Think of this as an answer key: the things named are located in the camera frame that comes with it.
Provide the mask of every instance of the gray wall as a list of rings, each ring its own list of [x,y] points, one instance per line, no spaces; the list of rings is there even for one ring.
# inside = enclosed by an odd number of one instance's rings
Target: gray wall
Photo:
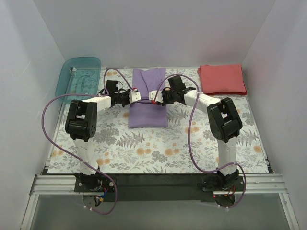
[[[243,62],[269,161],[307,229],[307,2],[277,0]]]
[[[108,67],[241,63],[275,0],[34,0],[65,59]]]
[[[40,118],[64,58],[32,0],[0,1],[0,229],[20,228],[34,175],[49,143]],[[59,103],[46,125],[53,134]]]

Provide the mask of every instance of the teal container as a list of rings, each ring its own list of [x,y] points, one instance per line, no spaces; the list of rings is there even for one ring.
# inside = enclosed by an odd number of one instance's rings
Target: teal container
[[[101,62],[96,57],[75,57],[67,60],[61,70],[56,96],[68,93],[96,95],[100,79]],[[86,96],[67,96],[60,101],[89,99]]]

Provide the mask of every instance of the wall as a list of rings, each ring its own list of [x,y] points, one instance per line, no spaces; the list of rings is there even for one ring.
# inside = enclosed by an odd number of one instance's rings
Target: wall
[[[307,2],[276,0],[243,62],[264,147],[283,174],[301,229],[307,229],[306,38]]]
[[[65,59],[108,67],[242,62],[275,0],[34,0]]]
[[[0,229],[20,228],[34,175],[50,148],[40,118],[64,58],[32,0],[0,1]],[[59,103],[51,106],[53,134]]]

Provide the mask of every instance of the purple cloth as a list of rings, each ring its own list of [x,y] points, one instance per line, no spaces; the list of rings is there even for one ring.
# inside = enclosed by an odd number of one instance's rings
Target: purple cloth
[[[165,77],[165,72],[166,68],[155,68],[147,71],[133,70],[132,86],[141,93],[142,102],[150,102],[148,92],[158,89]],[[142,103],[130,105],[128,127],[167,127],[166,106]]]

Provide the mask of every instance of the gray floor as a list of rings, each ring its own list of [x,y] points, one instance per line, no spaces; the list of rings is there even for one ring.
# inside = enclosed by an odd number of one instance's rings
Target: gray floor
[[[278,194],[246,194],[228,212],[198,201],[119,202],[108,216],[83,208],[80,195],[40,195],[31,229],[288,230],[289,226]]]

